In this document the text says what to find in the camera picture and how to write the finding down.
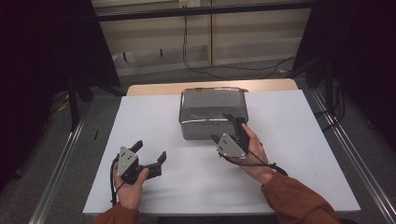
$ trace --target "aluminum rail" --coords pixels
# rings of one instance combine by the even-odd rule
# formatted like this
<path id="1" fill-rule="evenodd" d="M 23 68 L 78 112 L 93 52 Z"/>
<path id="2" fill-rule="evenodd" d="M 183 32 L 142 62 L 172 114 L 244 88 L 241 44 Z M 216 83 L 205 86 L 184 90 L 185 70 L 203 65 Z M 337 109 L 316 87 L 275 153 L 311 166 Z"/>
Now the aluminum rail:
<path id="1" fill-rule="evenodd" d="M 29 224 L 42 224 L 44 223 L 47 214 L 50 210 L 53 199 L 55 198 L 59 183 L 61 182 L 62 176 L 64 175 L 64 169 L 66 168 L 72 152 L 75 148 L 76 142 L 78 140 L 79 134 L 81 133 L 85 118 L 88 117 L 91 103 L 83 107 L 83 115 L 79 120 L 79 123 L 75 130 L 69 134 L 67 142 L 62 151 L 61 158 L 58 160 L 56 167 L 49 179 L 49 182 L 38 201 L 35 211 L 30 218 Z"/>

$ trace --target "wall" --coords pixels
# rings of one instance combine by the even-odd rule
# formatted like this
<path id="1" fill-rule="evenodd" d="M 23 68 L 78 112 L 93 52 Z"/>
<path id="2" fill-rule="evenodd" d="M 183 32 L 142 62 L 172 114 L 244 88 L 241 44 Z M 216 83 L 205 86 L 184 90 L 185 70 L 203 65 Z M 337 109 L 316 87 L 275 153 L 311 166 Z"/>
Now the wall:
<path id="1" fill-rule="evenodd" d="M 202 0 L 201 4 L 202 6 L 210 6 L 210 4 L 229 6 L 267 2 L 274 1 Z M 166 8 L 178 8 L 178 1 L 97 7 L 95 10 L 97 13 L 108 13 Z M 188 47 L 204 46 L 208 63 L 234 63 L 289 57 L 297 52 L 309 12 L 310 9 L 294 9 L 221 14 L 213 15 L 213 17 L 189 16 Z M 101 26 L 112 54 L 141 50 L 182 50 L 185 27 L 182 17 L 105 21 L 101 22 Z"/>

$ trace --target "cable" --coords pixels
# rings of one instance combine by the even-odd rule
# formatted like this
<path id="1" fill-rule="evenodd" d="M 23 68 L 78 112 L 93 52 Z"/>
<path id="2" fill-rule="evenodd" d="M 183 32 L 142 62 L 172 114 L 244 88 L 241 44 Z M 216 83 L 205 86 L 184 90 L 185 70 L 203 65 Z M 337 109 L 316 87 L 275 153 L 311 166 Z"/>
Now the cable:
<path id="1" fill-rule="evenodd" d="M 191 67 L 189 65 L 189 62 L 187 61 L 187 16 L 184 17 L 184 23 L 185 23 L 185 26 L 184 26 L 184 40 L 183 40 L 183 63 L 192 72 L 207 74 L 207 75 L 210 75 L 212 77 L 216 77 L 216 78 L 222 79 L 222 80 L 230 80 L 228 78 L 219 77 L 219 76 L 216 76 L 216 75 L 214 75 L 212 73 L 204 72 L 204 71 L 201 71 L 201 70 L 205 70 L 205 69 L 209 69 L 209 68 L 232 68 L 232 69 L 240 69 L 240 70 L 248 70 L 248 71 L 261 71 L 261 70 L 274 68 L 274 70 L 272 71 L 272 73 L 270 75 L 260 78 L 260 79 L 265 79 L 265 78 L 268 78 L 268 77 L 272 76 L 275 73 L 276 68 L 278 66 L 280 66 L 282 63 L 285 63 L 288 60 L 291 60 L 291 59 L 295 58 L 295 55 L 293 55 L 293 56 L 291 56 L 291 57 L 289 57 L 287 59 L 284 59 L 284 60 L 280 61 L 279 63 L 277 63 L 275 65 L 268 66 L 268 67 L 263 67 L 263 68 L 246 68 L 246 67 L 236 67 L 236 66 L 228 66 L 228 65 L 215 65 L 215 66 L 194 68 L 194 67 Z"/>
<path id="2" fill-rule="evenodd" d="M 216 78 L 222 79 L 222 80 L 230 80 L 228 78 L 218 77 L 218 76 L 216 76 L 214 74 L 211 74 L 211 73 L 207 73 L 207 72 L 202 72 L 202 71 L 196 70 L 196 69 L 192 68 L 189 65 L 189 63 L 187 62 L 187 16 L 184 17 L 184 23 L 185 23 L 185 26 L 184 26 L 184 41 L 183 41 L 183 63 L 184 63 L 184 65 L 186 65 L 186 67 L 192 72 L 207 74 L 207 75 L 210 75 L 212 77 L 216 77 Z"/>
<path id="3" fill-rule="evenodd" d="M 252 167 L 252 166 L 268 166 L 268 167 L 270 167 L 271 169 L 274 169 L 274 170 L 280 172 L 282 175 L 288 175 L 288 173 L 286 173 L 286 171 L 283 170 L 282 168 L 278 167 L 278 166 L 276 165 L 275 162 L 274 162 L 274 163 L 265 163 L 264 161 L 260 160 L 253 152 L 251 152 L 251 151 L 249 151 L 249 152 L 250 152 L 254 157 L 256 157 L 261 163 L 244 164 L 244 163 L 239 163 L 239 162 L 236 162 L 236 161 L 232 161 L 232 160 L 230 160 L 230 158 L 225 157 L 225 156 L 223 156 L 223 155 L 221 155 L 221 154 L 219 154 L 219 155 L 220 155 L 222 158 L 224 158 L 226 161 L 228 161 L 228 162 L 230 162 L 230 163 L 232 163 L 232 164 L 234 164 L 234 165 L 238 165 L 238 166 L 249 166 L 249 167 Z"/>
<path id="4" fill-rule="evenodd" d="M 117 203 L 117 192 L 119 191 L 120 187 L 123 185 L 123 183 L 117 188 L 117 191 L 114 191 L 114 183 L 113 183 L 113 170 L 114 170 L 114 165 L 116 162 L 119 160 L 119 155 L 116 156 L 116 158 L 113 160 L 111 163 L 110 167 L 110 188 L 111 188 L 111 203 L 113 206 Z"/>
<path id="5" fill-rule="evenodd" d="M 345 112 L 346 112 L 346 104 L 345 104 L 345 95 L 344 91 L 342 91 L 341 86 L 338 87 L 338 93 L 337 93 L 337 101 L 340 101 L 340 95 L 341 95 L 341 104 L 340 105 L 340 112 L 338 115 L 335 116 L 335 121 L 331 123 L 329 126 L 325 127 L 322 129 L 323 132 L 328 131 L 330 128 L 334 127 L 336 124 L 340 123 L 341 120 L 344 118 Z"/>

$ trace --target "brown sleeve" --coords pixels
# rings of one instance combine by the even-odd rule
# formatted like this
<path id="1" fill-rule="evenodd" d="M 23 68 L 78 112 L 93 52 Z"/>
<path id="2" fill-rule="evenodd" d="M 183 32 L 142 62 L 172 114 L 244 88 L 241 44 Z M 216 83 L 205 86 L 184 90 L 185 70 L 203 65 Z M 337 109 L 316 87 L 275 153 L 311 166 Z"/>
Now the brown sleeve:
<path id="1" fill-rule="evenodd" d="M 93 221 L 95 224 L 137 224 L 139 212 L 122 207 L 116 203 L 106 212 L 96 216 Z"/>
<path id="2" fill-rule="evenodd" d="M 329 203 L 296 179 L 276 173 L 262 193 L 281 224 L 339 223 Z"/>

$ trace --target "white table surface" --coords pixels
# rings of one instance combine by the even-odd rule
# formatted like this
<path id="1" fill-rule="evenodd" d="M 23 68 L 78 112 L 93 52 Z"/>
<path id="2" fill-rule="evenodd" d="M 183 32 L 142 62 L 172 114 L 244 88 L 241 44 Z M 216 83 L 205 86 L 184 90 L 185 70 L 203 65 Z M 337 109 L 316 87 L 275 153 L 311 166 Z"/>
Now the white table surface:
<path id="1" fill-rule="evenodd" d="M 301 91 L 247 92 L 248 126 L 270 162 L 323 196 L 336 211 L 357 211 L 354 197 Z M 219 158 L 212 141 L 183 139 L 180 95 L 123 97 L 83 213 L 111 207 L 110 165 L 120 147 L 143 140 L 140 164 L 166 150 L 163 175 L 144 184 L 139 211 L 154 216 L 273 214 L 261 184 Z"/>

